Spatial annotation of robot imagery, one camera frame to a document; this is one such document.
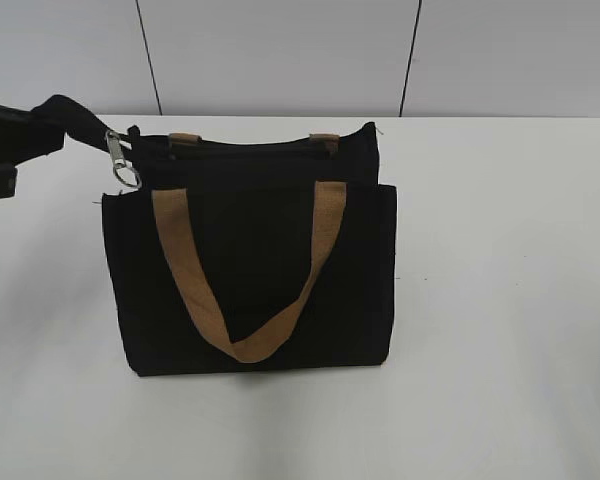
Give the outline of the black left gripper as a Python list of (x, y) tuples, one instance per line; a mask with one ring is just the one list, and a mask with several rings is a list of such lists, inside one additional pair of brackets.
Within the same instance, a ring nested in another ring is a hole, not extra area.
[(63, 147), (63, 131), (29, 111), (0, 105), (0, 199), (15, 195), (17, 166)]

